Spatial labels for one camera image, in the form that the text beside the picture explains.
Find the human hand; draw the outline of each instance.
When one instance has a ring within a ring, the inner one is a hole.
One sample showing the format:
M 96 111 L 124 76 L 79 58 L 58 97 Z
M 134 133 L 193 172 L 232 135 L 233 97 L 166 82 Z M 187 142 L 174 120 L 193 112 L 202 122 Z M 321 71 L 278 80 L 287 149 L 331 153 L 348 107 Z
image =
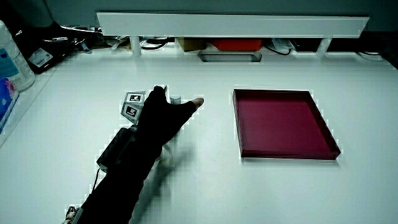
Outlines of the human hand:
M 145 100 L 137 125 L 137 139 L 151 146 L 163 146 L 171 140 L 192 114 L 204 103 L 196 98 L 180 105 L 166 100 L 167 87 L 155 86 Z

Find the tray rim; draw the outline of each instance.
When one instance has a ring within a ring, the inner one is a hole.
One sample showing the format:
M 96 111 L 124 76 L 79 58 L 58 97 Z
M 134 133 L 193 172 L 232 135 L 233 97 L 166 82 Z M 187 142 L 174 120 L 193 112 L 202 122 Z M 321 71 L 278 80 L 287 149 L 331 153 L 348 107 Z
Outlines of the tray rim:
M 323 127 L 323 131 L 321 130 L 321 134 L 323 136 L 323 140 L 326 142 L 326 144 L 329 147 L 330 150 L 330 155 L 333 156 L 333 159 L 329 159 L 329 160 L 335 160 L 337 159 L 337 157 L 341 154 L 341 150 L 339 148 L 339 146 L 337 145 L 336 139 L 333 137 L 333 135 L 331 134 L 331 131 L 328 127 L 328 125 L 325 122 L 324 117 L 322 116 L 317 104 L 315 103 L 315 99 L 313 98 L 313 94 L 311 93 L 310 90 L 291 90 L 291 89 L 264 89 L 264 88 L 234 88 L 233 90 L 233 105 L 234 105 L 234 112 L 235 112 L 235 122 L 236 122 L 236 130 L 238 132 L 238 141 L 239 141 L 239 150 L 241 153 L 241 157 L 250 157 L 250 158 L 278 158 L 278 159 L 317 159 L 317 158 L 312 158 L 309 155 L 315 155 L 318 153 L 308 153 L 305 157 L 300 157 L 300 158 L 296 158 L 294 156 L 298 155 L 298 154 L 294 154 L 294 153 L 285 153 L 285 154 L 279 154 L 278 156 L 273 156 L 272 154 L 267 154 L 267 153 L 263 153 L 259 156 L 249 156 L 248 154 L 252 154 L 253 152 L 251 151 L 251 153 L 248 151 L 244 150 L 244 143 L 243 143 L 243 134 L 241 131 L 241 127 L 240 127 L 240 122 L 239 122 L 239 110 L 238 110 L 238 101 L 237 101 L 237 96 L 236 96 L 236 92 L 237 91 L 268 91 L 269 93 L 290 93 L 290 94 L 294 94 L 294 93 L 304 93 L 307 94 L 308 96 L 310 96 L 309 100 L 306 100 L 308 107 L 310 109 L 310 111 L 312 112 L 313 118 L 315 120 L 315 122 L 317 123 L 318 128 L 321 128 L 321 126 Z

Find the blue box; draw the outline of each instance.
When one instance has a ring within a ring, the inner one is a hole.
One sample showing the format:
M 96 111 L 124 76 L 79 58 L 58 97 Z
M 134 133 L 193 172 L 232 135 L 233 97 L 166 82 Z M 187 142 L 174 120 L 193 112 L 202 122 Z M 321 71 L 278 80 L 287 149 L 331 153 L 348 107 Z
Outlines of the blue box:
M 8 78 L 0 79 L 0 133 L 7 123 L 19 93 Z

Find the maroon tray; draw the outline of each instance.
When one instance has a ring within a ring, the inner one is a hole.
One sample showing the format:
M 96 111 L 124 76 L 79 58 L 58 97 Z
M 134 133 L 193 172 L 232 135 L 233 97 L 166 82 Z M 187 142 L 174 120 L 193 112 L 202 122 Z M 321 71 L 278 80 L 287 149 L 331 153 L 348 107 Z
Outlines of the maroon tray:
M 310 92 L 234 90 L 241 157 L 336 159 L 340 150 Z

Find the label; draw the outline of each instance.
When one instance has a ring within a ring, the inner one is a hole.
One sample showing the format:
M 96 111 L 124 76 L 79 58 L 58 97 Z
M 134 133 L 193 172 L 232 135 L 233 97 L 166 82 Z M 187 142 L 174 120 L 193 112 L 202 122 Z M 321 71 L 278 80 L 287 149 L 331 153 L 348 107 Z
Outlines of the label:
M 52 58 L 52 55 L 50 55 L 45 50 L 39 48 L 38 50 L 36 50 L 36 52 L 34 52 L 32 54 L 32 56 L 30 56 L 30 58 L 28 60 L 40 68 L 46 62 L 48 62 L 51 58 Z
M 26 80 L 30 79 L 31 75 L 34 75 L 21 53 L 14 59 L 14 62 Z
M 6 49 L 0 49 L 0 78 L 13 77 L 18 73 L 18 68 L 8 55 Z
M 132 117 L 136 117 L 137 110 L 132 108 L 132 107 L 130 107 L 130 106 L 127 106 L 126 114 L 128 114 L 128 115 L 130 115 Z
M 142 94 L 131 94 L 128 93 L 127 95 L 127 102 L 128 103 L 142 103 L 142 98 L 143 95 Z

